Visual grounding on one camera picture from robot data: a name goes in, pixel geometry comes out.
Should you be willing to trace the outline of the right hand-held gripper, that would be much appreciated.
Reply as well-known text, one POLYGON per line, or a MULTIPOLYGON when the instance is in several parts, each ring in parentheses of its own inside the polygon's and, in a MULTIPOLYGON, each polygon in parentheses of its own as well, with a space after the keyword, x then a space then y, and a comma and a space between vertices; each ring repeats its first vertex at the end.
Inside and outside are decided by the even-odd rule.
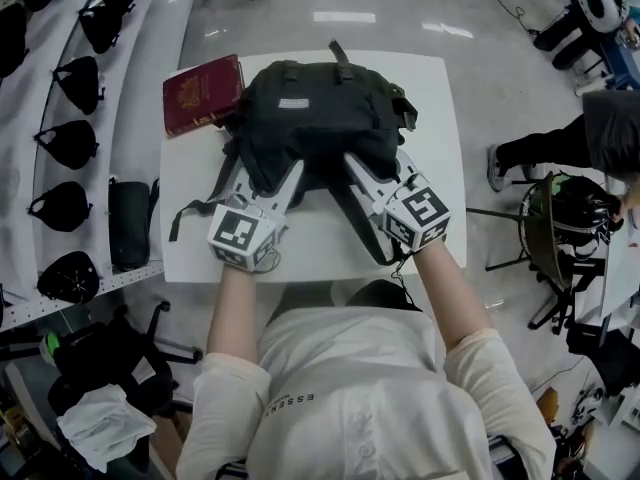
POLYGON ((444 238, 450 210, 402 149, 396 150, 396 175, 387 180, 376 179, 352 153, 344 161, 362 194, 364 227, 358 234, 376 262, 399 263, 444 238))

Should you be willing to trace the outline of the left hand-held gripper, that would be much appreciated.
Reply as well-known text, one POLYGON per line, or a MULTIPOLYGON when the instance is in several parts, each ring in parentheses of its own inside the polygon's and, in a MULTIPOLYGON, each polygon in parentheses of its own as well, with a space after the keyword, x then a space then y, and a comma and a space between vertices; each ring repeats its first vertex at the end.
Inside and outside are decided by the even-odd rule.
POLYGON ((263 265, 277 252, 287 229, 286 212, 304 173, 299 159, 287 169, 278 192, 267 196, 251 190, 251 178, 242 162, 229 175, 227 194, 209 201, 212 221, 207 242, 222 262, 247 272, 268 272, 263 265))

